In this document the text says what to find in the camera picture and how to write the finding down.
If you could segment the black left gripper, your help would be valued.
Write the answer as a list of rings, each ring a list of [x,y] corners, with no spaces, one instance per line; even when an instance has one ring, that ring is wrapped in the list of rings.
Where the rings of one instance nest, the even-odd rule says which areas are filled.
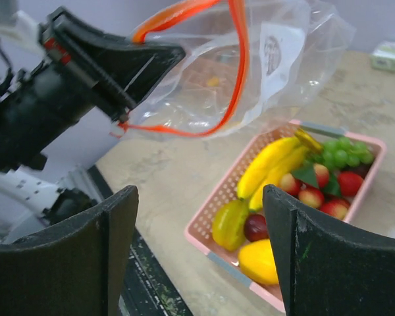
[[[15,72],[0,44],[7,66],[0,80],[0,171],[44,168],[43,149],[93,107],[126,122],[138,105],[131,89],[138,46],[129,39],[93,28],[64,7],[37,23],[15,6],[0,6],[4,35],[42,59],[30,72]]]

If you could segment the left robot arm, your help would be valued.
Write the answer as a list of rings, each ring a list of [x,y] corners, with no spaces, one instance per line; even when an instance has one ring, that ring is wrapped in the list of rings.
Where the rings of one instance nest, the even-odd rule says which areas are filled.
[[[59,7],[39,24],[0,1],[0,37],[6,36],[41,62],[32,71],[7,66],[0,79],[0,192],[52,225],[96,204],[78,189],[64,188],[21,171],[44,168],[43,149],[92,108],[112,122],[125,123],[158,83],[184,57],[172,43],[134,43],[86,24]]]

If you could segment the clear orange-zipper bag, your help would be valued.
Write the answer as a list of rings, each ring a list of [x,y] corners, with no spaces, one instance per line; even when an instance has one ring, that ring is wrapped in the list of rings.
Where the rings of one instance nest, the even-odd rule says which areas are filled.
[[[117,138],[214,138],[292,119],[334,74],[355,30],[324,1],[181,1],[132,33],[185,57],[114,124]]]

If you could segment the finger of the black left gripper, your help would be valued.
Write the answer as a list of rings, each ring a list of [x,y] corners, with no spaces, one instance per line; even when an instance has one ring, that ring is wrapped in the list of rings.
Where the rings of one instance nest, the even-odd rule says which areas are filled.
[[[133,43],[68,20],[62,37],[70,56],[93,78],[93,90],[119,111],[135,109],[186,56],[177,44]]]

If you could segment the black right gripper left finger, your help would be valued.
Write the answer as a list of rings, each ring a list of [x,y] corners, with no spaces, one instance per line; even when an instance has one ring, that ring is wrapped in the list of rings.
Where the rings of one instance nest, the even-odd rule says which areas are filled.
[[[0,244],[0,315],[116,315],[139,194],[100,204]]]

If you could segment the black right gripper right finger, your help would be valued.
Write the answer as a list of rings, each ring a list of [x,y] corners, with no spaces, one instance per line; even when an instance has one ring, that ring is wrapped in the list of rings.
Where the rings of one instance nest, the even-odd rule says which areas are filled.
[[[287,315],[395,315],[395,239],[317,209],[297,221]]]

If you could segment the red strawberry cluster with leaves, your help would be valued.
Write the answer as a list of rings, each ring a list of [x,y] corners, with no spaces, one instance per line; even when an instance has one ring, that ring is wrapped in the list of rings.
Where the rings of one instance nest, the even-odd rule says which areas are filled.
[[[319,163],[308,163],[282,176],[278,187],[304,204],[336,219],[346,218],[351,202],[363,185],[366,171],[349,167],[332,171]]]

